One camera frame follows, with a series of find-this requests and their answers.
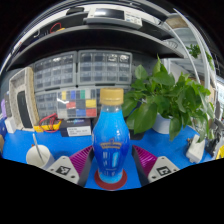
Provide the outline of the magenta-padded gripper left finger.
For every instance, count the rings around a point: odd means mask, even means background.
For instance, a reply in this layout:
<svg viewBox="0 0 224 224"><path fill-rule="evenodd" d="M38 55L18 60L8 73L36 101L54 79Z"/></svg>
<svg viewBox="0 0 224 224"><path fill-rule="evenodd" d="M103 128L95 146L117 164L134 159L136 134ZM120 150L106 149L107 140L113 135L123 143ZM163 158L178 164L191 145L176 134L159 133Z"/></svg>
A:
<svg viewBox="0 0 224 224"><path fill-rule="evenodd" d="M87 182L94 157L93 147L88 146L70 157L61 156L47 171L79 186Z"/></svg>

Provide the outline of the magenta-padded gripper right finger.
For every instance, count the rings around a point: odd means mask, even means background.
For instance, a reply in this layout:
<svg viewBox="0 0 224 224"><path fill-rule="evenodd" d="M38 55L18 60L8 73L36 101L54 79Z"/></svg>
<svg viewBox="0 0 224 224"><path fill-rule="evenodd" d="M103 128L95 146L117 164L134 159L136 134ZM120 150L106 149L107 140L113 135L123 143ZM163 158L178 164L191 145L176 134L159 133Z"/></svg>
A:
<svg viewBox="0 0 224 224"><path fill-rule="evenodd" d="M137 145L132 146L132 156L142 186L155 182L179 170L167 157L156 157Z"/></svg>

